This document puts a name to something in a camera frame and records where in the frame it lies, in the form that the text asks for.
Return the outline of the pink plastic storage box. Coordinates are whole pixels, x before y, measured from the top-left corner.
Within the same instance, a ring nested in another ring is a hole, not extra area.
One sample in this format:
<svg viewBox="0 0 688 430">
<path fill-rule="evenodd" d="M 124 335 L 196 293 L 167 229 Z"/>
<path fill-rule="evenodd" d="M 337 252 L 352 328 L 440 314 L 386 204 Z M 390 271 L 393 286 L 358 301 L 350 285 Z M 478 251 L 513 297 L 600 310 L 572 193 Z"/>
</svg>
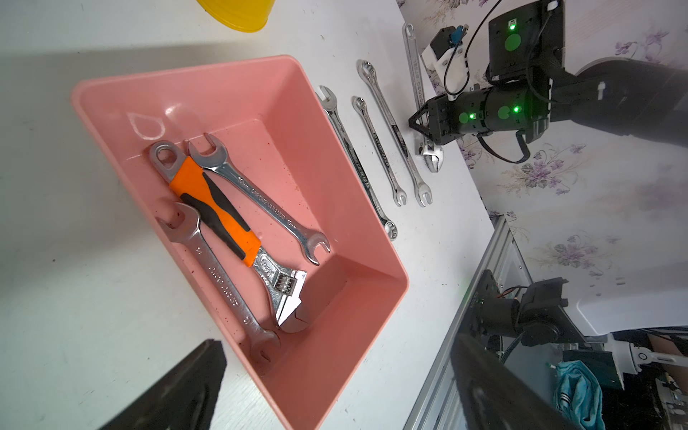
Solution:
<svg viewBox="0 0 688 430">
<path fill-rule="evenodd" d="M 76 113 L 154 229 L 182 219 L 178 193 L 150 160 L 154 143 L 186 151 L 218 137 L 239 172 L 278 209 L 320 231 L 318 263 L 238 188 L 215 178 L 250 226 L 245 241 L 307 274 L 300 333 L 252 360 L 242 324 L 189 250 L 167 250 L 247 372 L 290 429 L 318 428 L 408 290 L 409 278 L 303 68 L 288 56 L 79 83 Z"/>
</svg>

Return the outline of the long chrome combination wrench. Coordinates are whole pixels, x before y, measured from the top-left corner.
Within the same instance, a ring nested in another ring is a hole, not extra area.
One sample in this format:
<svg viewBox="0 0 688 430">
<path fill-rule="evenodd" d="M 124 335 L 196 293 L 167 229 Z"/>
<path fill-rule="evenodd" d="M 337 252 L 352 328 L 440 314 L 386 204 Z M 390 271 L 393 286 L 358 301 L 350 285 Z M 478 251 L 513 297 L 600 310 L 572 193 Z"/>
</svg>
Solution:
<svg viewBox="0 0 688 430">
<path fill-rule="evenodd" d="M 412 178 L 414 193 L 417 202 L 421 207 L 428 207 L 433 202 L 433 195 L 429 185 L 422 179 L 417 166 L 413 161 L 408 145 L 403 138 L 401 129 L 399 128 L 392 111 L 390 110 L 382 90 L 378 84 L 376 69 L 367 60 L 359 59 L 357 61 L 358 75 L 367 84 L 373 93 L 374 99 L 383 115 L 384 121 L 391 131 L 392 137 L 399 149 L 401 156 L 404 159 L 408 173 Z"/>
</svg>

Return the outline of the large forged steel wrench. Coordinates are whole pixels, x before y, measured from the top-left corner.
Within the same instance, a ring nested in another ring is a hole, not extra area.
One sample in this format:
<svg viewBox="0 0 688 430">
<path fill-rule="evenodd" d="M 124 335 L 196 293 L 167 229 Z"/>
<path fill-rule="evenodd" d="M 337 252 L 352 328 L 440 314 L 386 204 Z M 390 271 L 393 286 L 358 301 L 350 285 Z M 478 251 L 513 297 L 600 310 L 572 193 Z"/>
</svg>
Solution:
<svg viewBox="0 0 688 430">
<path fill-rule="evenodd" d="M 408 59 L 408 68 L 410 68 L 410 78 L 413 86 L 416 108 L 421 109 L 426 102 L 426 98 L 420 67 L 420 55 L 417 50 L 416 34 L 411 23 L 403 24 L 402 35 Z M 444 163 L 444 150 L 441 147 L 436 147 L 434 143 L 429 141 L 426 137 L 423 137 L 422 143 L 419 145 L 419 154 L 424 158 L 426 166 L 432 173 L 438 173 L 440 171 Z"/>
</svg>

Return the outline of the small chrome combination wrench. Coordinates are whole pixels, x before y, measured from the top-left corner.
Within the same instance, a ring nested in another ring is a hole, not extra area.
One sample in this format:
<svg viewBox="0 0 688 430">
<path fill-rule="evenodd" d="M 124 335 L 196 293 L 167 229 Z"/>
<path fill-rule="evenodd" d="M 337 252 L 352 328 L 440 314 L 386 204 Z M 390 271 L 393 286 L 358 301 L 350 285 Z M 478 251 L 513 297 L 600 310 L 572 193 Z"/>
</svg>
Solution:
<svg viewBox="0 0 688 430">
<path fill-rule="evenodd" d="M 387 176 L 390 186 L 392 188 L 392 198 L 394 200 L 394 203 L 397 207 L 402 207 L 406 205 L 408 202 L 407 194 L 401 188 L 396 178 L 396 175 L 394 175 L 392 171 L 391 164 L 387 158 L 381 140 L 376 132 L 376 129 L 374 128 L 372 119 L 369 116 L 365 100 L 361 97 L 353 96 L 351 102 L 353 109 L 355 109 L 356 112 L 360 115 L 365 130 L 367 130 L 367 133 L 372 141 L 372 144 L 374 145 L 374 150 L 376 151 L 377 157 L 382 164 L 385 175 Z"/>
</svg>

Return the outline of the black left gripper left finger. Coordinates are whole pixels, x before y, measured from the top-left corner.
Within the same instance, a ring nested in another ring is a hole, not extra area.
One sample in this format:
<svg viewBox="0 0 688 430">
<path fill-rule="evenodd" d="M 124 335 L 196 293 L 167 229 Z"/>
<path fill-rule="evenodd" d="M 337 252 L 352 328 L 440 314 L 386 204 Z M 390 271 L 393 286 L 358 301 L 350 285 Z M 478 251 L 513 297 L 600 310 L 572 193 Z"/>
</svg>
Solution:
<svg viewBox="0 0 688 430">
<path fill-rule="evenodd" d="M 221 342 L 205 340 L 103 427 L 208 429 L 226 366 Z"/>
</svg>

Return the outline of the chrome end wrench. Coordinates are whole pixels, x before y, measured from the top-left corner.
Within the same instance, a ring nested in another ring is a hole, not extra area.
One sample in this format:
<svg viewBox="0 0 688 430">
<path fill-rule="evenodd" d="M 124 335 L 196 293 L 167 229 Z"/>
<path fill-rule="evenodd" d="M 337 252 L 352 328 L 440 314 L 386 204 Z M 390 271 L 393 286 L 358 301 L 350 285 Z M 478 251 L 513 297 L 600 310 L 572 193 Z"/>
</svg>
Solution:
<svg viewBox="0 0 688 430">
<path fill-rule="evenodd" d="M 365 189 L 365 193 L 367 194 L 369 201 L 371 202 L 372 206 L 374 207 L 374 210 L 376 211 L 378 220 L 380 220 L 388 238 L 391 241 L 396 240 L 398 236 L 398 229 L 394 222 L 391 221 L 384 213 L 383 208 L 380 202 L 378 201 L 376 194 L 374 193 L 374 189 L 372 188 L 372 185 L 370 184 L 367 174 L 358 158 L 358 154 L 356 153 L 346 132 L 346 129 L 342 121 L 340 120 L 340 115 L 338 112 L 338 100 L 335 94 L 325 85 L 320 85 L 319 91 L 320 92 L 318 93 L 318 98 L 320 100 L 322 108 L 327 114 L 330 123 L 335 131 L 335 134 L 339 138 L 341 146 L 349 158 L 349 161 L 354 167 L 354 170 L 356 170 L 358 178 L 363 188 Z"/>
</svg>

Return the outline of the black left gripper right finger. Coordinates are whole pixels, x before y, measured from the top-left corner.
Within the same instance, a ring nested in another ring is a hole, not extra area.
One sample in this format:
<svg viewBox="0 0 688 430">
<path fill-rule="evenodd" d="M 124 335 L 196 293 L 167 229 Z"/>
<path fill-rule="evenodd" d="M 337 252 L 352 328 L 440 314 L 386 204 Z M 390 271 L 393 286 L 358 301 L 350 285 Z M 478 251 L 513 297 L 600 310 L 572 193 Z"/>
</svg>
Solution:
<svg viewBox="0 0 688 430">
<path fill-rule="evenodd" d="M 450 357 L 467 428 L 575 428 L 471 336 L 457 335 Z"/>
</svg>

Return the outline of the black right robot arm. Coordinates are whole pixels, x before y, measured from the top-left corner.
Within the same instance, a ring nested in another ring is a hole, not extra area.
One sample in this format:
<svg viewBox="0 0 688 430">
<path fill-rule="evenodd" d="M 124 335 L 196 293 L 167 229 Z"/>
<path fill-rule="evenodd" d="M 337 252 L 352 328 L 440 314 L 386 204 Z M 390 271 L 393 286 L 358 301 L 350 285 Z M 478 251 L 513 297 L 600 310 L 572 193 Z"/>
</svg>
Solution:
<svg viewBox="0 0 688 430">
<path fill-rule="evenodd" d="M 552 122 L 571 120 L 609 134 L 684 146 L 687 143 L 687 73 L 629 58 L 602 59 L 576 75 L 564 69 L 564 4 L 536 1 L 485 17 L 489 86 L 471 91 L 469 46 L 458 29 L 441 30 L 431 43 L 445 93 L 426 101 L 408 125 L 445 145 L 473 134 L 513 132 L 523 159 L 529 144 Z"/>
</svg>

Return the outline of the orange handled adjustable wrench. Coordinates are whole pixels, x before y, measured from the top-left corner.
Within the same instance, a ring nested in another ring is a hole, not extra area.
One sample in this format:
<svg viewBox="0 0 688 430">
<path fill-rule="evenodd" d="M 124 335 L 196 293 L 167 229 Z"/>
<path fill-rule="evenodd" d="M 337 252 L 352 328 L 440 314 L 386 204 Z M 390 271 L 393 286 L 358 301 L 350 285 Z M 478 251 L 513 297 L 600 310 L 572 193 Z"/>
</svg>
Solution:
<svg viewBox="0 0 688 430">
<path fill-rule="evenodd" d="M 276 324 L 285 333 L 307 328 L 300 293 L 306 272 L 276 262 L 262 247 L 236 207 L 210 174 L 174 143 L 159 141 L 149 150 L 150 162 L 182 202 L 194 207 L 201 220 L 262 280 L 272 301 Z"/>
</svg>

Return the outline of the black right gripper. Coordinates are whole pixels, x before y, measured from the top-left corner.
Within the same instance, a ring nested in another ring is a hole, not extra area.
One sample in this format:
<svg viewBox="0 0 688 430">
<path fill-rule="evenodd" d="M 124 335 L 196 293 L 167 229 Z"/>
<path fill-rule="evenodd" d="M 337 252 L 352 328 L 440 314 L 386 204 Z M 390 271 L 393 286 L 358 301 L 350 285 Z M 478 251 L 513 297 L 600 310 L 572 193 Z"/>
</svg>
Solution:
<svg viewBox="0 0 688 430">
<path fill-rule="evenodd" d="M 408 119 L 408 127 L 438 145 L 464 134 L 485 134 L 488 90 L 462 93 L 455 100 L 448 95 L 428 100 Z"/>
</svg>

